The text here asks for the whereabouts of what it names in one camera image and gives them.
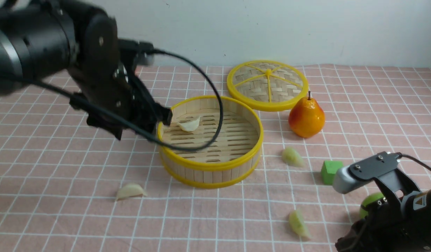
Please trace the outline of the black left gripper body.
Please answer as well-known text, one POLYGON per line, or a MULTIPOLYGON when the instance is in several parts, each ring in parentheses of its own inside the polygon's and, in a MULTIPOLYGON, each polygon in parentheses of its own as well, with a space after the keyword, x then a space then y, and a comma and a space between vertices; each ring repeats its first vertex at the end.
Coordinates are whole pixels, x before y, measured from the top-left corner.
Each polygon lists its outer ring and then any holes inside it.
POLYGON ((152 134, 157 121, 150 112, 149 103, 158 104, 142 86, 139 91, 129 78, 136 67, 149 65, 150 56, 144 51, 154 48, 150 42, 119 39, 112 46, 91 46, 68 73, 80 88, 75 96, 118 115, 152 134))

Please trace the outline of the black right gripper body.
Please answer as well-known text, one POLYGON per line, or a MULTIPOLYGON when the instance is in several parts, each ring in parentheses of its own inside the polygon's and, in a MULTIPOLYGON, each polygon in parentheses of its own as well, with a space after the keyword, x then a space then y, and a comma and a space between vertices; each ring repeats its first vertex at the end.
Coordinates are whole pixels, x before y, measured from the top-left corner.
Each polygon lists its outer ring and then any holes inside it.
POLYGON ((417 222, 412 200, 379 199, 363 206, 366 217, 335 243, 338 252, 416 252, 417 222))

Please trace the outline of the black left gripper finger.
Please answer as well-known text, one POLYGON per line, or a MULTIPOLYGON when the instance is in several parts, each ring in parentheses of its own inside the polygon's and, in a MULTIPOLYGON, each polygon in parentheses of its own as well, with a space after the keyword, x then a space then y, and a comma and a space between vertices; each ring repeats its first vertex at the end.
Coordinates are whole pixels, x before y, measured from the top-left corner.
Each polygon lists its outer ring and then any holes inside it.
POLYGON ((172 122, 173 113, 169 107, 155 106, 155 118, 158 123, 169 126, 172 122))

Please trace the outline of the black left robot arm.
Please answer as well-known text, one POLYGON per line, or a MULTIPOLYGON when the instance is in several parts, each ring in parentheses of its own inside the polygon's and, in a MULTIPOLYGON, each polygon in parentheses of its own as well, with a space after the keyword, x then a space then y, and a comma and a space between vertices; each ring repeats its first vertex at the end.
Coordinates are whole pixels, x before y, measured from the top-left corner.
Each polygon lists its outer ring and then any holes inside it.
POLYGON ((0 6, 0 96, 66 70, 80 92, 69 104, 88 114, 87 124, 121 139, 128 126, 147 133, 170 125, 172 110, 156 102, 136 76, 153 60, 153 45, 118 37, 116 20, 82 0, 32 0, 13 10, 0 6))

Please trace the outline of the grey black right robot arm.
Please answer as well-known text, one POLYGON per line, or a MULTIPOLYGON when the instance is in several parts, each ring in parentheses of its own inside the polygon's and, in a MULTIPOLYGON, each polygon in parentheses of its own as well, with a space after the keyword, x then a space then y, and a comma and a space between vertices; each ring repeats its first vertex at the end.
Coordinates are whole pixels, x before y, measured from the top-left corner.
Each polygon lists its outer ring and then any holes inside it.
POLYGON ((400 207, 382 193, 361 204, 360 219, 335 243, 338 252, 431 252, 431 189, 411 193, 400 207))

